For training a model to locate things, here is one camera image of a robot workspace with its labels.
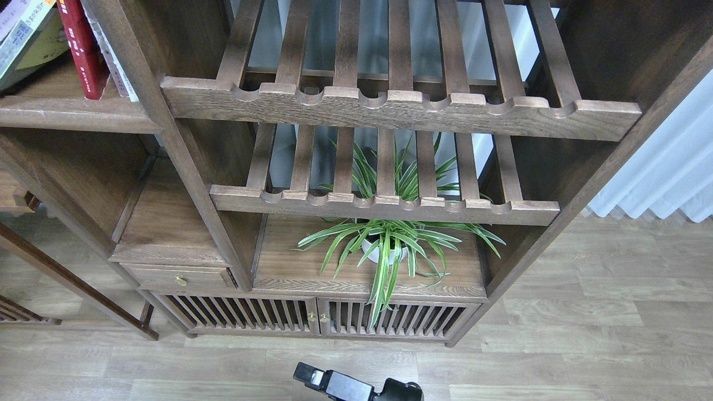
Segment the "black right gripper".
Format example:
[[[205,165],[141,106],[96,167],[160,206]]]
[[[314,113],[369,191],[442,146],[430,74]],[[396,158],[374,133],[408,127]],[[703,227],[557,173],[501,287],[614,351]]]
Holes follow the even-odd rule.
[[[424,393],[415,382],[403,383],[386,378],[381,392],[374,386],[333,370],[319,370],[303,362],[296,364],[293,378],[311,390],[325,393],[334,400],[423,400]]]

